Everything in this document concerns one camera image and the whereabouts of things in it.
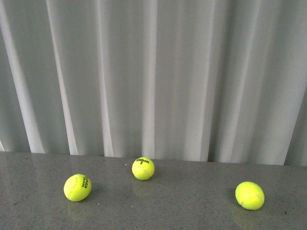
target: table surface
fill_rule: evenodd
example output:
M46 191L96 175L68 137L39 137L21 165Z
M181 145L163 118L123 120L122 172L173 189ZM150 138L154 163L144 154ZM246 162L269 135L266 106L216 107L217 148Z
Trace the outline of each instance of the table surface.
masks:
M153 160L155 174L139 181L134 160L0 152L0 229L307 229L306 167ZM63 186L77 173L92 191L71 202ZM261 209L236 202L243 181L262 187Z

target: curtain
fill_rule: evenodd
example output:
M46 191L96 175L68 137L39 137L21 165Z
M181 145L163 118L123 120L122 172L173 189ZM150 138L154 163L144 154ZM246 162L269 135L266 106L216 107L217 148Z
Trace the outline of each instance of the curtain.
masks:
M0 151L307 165L307 1L0 0Z

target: wilson logo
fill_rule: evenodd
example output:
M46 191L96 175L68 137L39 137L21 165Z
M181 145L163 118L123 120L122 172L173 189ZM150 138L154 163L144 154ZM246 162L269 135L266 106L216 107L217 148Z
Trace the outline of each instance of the wilson logo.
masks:
M140 164L143 164L143 162L146 162L147 164L149 164L149 161L144 160L144 159L137 159L136 161L140 161L141 162Z

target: ball seam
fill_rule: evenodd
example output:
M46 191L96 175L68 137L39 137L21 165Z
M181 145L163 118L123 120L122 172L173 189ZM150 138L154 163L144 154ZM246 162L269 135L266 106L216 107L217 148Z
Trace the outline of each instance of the ball seam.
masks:
M76 177L76 183L75 183L74 187L71 189L71 191L70 191L69 194L67 195L67 197L68 197L69 199L70 199L70 195L71 195L71 193L74 191L74 189L75 189L77 183L78 183L78 177Z

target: tennis ball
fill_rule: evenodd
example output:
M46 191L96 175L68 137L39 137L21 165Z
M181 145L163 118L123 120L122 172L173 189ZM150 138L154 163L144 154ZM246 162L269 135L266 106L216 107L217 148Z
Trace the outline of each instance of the tennis ball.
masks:
M76 174L68 178L64 185L64 194L71 201L81 201L91 192L92 183L85 175Z
M257 210L264 203L264 193L259 185L242 182L236 188L236 200L243 208Z
M132 173L139 180L148 180L154 174L154 163L147 157L140 157L133 163Z

